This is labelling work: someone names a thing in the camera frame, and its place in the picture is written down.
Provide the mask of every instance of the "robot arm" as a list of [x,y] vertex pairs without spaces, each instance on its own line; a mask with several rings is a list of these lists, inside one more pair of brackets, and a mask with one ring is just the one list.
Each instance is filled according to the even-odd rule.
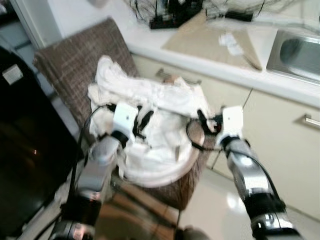
[[243,110],[225,108],[222,131],[216,145],[222,146],[227,165],[241,200],[251,220],[252,235],[257,240],[302,240],[289,221],[286,205],[280,200],[267,171],[258,162],[249,144],[242,139]]
[[138,109],[118,103],[110,136],[95,143],[89,151],[89,159],[81,172],[74,193],[70,194],[61,211],[49,240],[93,240],[95,224],[102,204],[110,189],[116,157],[133,136]]
[[[117,105],[111,136],[94,147],[93,157],[82,171],[75,194],[62,209],[61,220],[55,224],[49,240],[94,239],[94,226],[109,187],[112,163],[132,138],[137,114],[138,110],[134,107],[125,103]],[[242,139],[242,108],[225,108],[215,121],[218,129],[222,129],[216,136],[215,145],[222,146],[227,156],[227,165],[251,220],[253,237],[257,240],[302,240],[289,221],[286,206],[267,171],[260,165],[249,144]],[[202,233],[185,231],[182,239],[208,238]]]

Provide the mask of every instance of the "plaid upholstery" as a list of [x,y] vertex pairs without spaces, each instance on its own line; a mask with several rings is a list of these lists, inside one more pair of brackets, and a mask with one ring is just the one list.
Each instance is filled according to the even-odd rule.
[[[80,126],[91,113],[90,100],[87,97],[88,85],[94,80],[98,60],[102,55],[110,56],[129,76],[139,75],[125,41],[112,19],[42,49],[34,57],[34,65],[52,84]],[[191,132],[198,132],[197,126],[191,128]],[[212,139],[206,138],[207,146],[212,143]],[[168,186],[143,189],[166,205],[184,210],[208,157],[208,152],[201,152],[189,173]]]
[[110,18],[34,56],[33,64],[52,84],[80,126],[91,113],[88,85],[94,81],[102,55],[110,56],[129,76],[138,76],[127,45]]

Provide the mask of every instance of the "sink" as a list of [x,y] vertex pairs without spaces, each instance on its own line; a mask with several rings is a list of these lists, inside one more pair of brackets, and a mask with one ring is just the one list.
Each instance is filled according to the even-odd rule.
[[320,85],[320,36],[278,31],[266,69]]

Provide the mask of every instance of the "white countertop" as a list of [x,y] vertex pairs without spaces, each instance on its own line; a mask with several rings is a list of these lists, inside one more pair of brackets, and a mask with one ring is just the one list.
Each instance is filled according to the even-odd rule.
[[79,4],[77,9],[72,8],[70,5],[71,2],[79,3],[79,1],[70,0],[69,8],[65,4],[60,7],[62,4],[59,4],[59,2],[62,3],[64,1],[49,1],[51,2],[51,8],[54,9],[52,10],[53,15],[58,19],[57,23],[64,37],[92,26],[107,16],[111,16],[118,24],[124,40],[133,54],[320,108],[319,85],[266,71],[270,52],[277,34],[275,27],[256,25],[247,27],[252,45],[263,68],[262,72],[257,72],[162,49],[162,46],[177,31],[167,29],[150,30],[146,25],[138,23],[135,15],[120,0],[109,0],[107,5],[100,9],[94,8],[89,3],[81,0],[82,4],[86,4],[82,6],[86,8],[86,11],[85,14],[80,15]]

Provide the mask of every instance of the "white cloth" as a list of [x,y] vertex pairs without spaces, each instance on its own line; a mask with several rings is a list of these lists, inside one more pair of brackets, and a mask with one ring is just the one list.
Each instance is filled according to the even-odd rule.
[[[119,169],[129,181],[146,188],[161,187],[175,182],[191,169],[199,151],[192,148],[186,124],[189,118],[198,117],[198,109],[207,117],[211,115],[200,86],[189,86],[181,77],[174,84],[128,77],[107,56],[98,62],[95,80],[88,87],[92,111],[97,106],[119,101],[140,105],[139,124],[146,113],[154,111],[142,131],[145,141],[137,137],[128,142],[125,157],[118,158]],[[112,124],[113,113],[102,109],[93,116],[90,133],[95,137],[110,134]]]

